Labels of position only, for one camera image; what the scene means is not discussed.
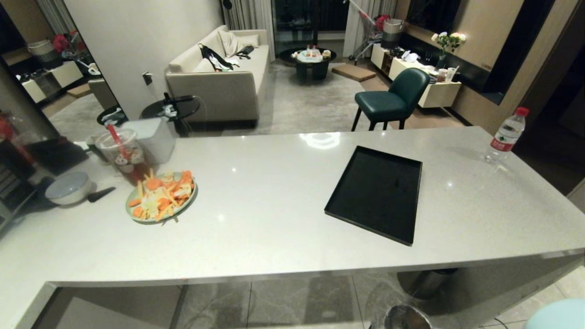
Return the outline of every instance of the water bottle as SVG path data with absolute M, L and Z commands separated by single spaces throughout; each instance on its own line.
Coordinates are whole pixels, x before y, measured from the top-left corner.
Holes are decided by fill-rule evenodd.
M 510 154 L 512 147 L 524 131 L 528 112 L 529 109 L 519 107 L 514 115 L 507 118 L 500 126 L 484 155 L 488 163 L 500 163 Z

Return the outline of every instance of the flowers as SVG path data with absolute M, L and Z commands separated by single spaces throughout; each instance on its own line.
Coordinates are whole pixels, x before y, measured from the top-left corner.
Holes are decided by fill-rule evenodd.
M 467 40 L 467 37 L 459 32 L 454 32 L 450 35 L 447 32 L 441 32 L 440 34 L 435 33 L 431 37 L 431 40 L 439 44 L 441 47 L 441 56 L 444 56 L 449 49 L 451 49 L 451 52 L 454 52 L 455 49 L 459 48 Z

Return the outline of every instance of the light blue stool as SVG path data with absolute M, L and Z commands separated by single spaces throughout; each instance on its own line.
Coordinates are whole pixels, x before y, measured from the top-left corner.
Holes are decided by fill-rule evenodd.
M 538 310 L 524 329 L 583 329 L 585 299 L 559 300 Z

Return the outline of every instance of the green plate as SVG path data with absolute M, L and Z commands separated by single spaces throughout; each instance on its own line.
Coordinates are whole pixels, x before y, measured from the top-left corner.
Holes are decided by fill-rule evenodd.
M 162 174 L 162 175 L 157 175 L 155 177 L 157 178 L 162 178 L 164 176 L 166 176 L 168 173 L 166 174 Z M 179 172 L 174 172 L 174 180 L 179 180 L 181 179 L 181 173 Z M 195 184 L 195 190 L 191 193 L 191 195 L 189 196 L 189 198 L 185 201 L 185 203 L 183 203 L 178 209 L 175 209 L 174 211 L 174 215 L 172 216 L 165 216 L 163 218 L 161 218 L 159 221 L 156 221 L 154 218 L 149 218 L 147 220 L 143 220 L 141 221 L 140 218 L 135 217 L 132 215 L 132 212 L 134 210 L 134 208 L 138 207 L 139 205 L 135 206 L 135 207 L 128 207 L 128 203 L 131 200 L 137 199 L 138 198 L 138 187 L 134 188 L 134 190 L 132 190 L 132 192 L 130 192 L 130 195 L 128 196 L 128 199 L 126 200 L 126 212 L 128 213 L 128 216 L 130 216 L 130 218 L 132 218 L 133 220 L 139 222 L 139 223 L 158 223 L 158 222 L 163 222 L 164 220 L 167 220 L 171 217 L 176 217 L 180 212 L 182 212 L 185 208 L 189 207 L 189 205 L 193 202 L 193 199 L 196 198 L 197 193 L 199 192 L 199 186 L 197 186 L 197 183 L 195 182 L 195 179 L 193 179 L 193 183 Z

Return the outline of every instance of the gray rug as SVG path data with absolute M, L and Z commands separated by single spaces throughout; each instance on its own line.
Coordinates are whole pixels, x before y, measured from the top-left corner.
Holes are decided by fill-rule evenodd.
M 227 129 L 222 136 L 351 131 L 357 111 L 354 96 L 364 88 L 357 81 L 331 73 L 335 65 L 343 63 L 330 65 L 326 79 L 306 82 L 297 79 L 294 67 L 272 65 L 258 126 Z M 369 125 L 362 115 L 356 131 L 367 131 Z
M 83 96 L 49 118 L 57 131 L 73 142 L 84 142 L 104 131 L 96 118 L 104 109 L 93 94 Z

